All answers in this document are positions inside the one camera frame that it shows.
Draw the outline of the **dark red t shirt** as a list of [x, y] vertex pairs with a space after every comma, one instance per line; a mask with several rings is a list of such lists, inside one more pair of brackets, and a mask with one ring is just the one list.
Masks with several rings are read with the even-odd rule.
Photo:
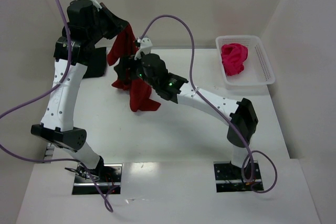
[[[114, 65], [122, 57], [131, 56], [138, 51], [135, 45], [135, 36], [130, 25], [117, 35], [113, 46], [107, 54], [108, 65]], [[129, 70], [126, 79], [117, 79], [112, 86], [123, 91], [129, 91], [130, 109], [137, 111], [157, 111], [161, 104], [150, 99], [152, 88], [141, 79], [132, 78]]]

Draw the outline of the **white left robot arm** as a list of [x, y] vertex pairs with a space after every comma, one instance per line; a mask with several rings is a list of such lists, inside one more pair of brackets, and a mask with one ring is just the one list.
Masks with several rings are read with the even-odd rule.
[[103, 158], [87, 143], [86, 130], [73, 125], [73, 113], [82, 79], [102, 77], [107, 67], [107, 49], [97, 48], [96, 43], [114, 38], [128, 22], [105, 4], [96, 7], [91, 0], [72, 1], [67, 15], [70, 38], [63, 31], [55, 44], [54, 90], [41, 122], [31, 127], [31, 133], [64, 150], [99, 176], [104, 170]]

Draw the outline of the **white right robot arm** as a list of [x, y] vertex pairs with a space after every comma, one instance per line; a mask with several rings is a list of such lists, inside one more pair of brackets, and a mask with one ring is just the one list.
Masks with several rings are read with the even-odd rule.
[[157, 54], [142, 54], [140, 59], [122, 57], [114, 70], [119, 80], [142, 80], [160, 98], [193, 107], [223, 121], [228, 125], [227, 140], [233, 145], [231, 164], [241, 169], [251, 164], [249, 145], [258, 117], [250, 100], [236, 101], [193, 86], [187, 79], [170, 73]]

